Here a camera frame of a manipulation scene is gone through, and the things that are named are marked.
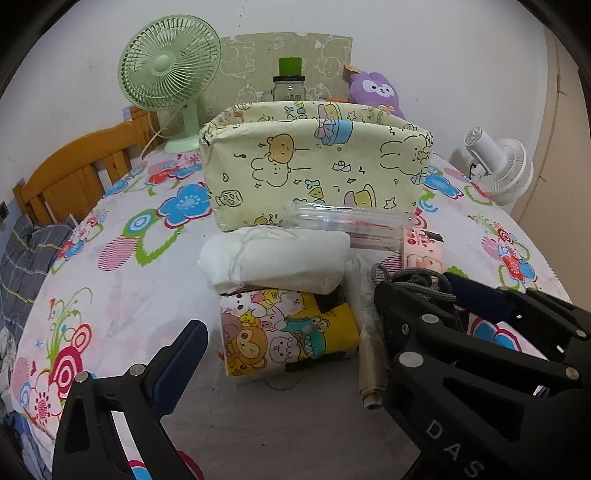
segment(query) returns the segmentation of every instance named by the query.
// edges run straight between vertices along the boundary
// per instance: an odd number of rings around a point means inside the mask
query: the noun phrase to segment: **fan base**
[[[187,135],[186,132],[175,135],[166,142],[164,153],[183,153],[199,150],[199,135]]]

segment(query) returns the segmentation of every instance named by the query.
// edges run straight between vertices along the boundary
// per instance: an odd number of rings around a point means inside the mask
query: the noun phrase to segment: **cartoon-printed box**
[[[266,288],[223,296],[220,310],[223,357],[232,377],[298,370],[344,358],[359,344],[340,287],[329,295]]]

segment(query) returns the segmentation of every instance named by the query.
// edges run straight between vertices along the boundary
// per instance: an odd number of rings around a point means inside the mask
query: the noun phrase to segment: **green jar lid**
[[[279,76],[292,77],[301,76],[301,58],[283,57],[279,59]]]

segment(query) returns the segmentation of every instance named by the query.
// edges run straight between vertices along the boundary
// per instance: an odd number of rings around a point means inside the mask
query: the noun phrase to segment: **white desk fan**
[[[476,168],[470,176],[498,205],[508,205],[525,193],[534,175],[534,166],[518,140],[501,138],[496,142],[480,127],[465,138]]]

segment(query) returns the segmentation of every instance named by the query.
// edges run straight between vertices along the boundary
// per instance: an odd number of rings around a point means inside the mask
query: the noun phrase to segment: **green desk fan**
[[[222,48],[215,30],[191,15],[162,17],[142,28],[119,60],[119,85],[134,105],[153,112],[183,108],[184,132],[166,153],[199,148],[197,98],[212,81]]]

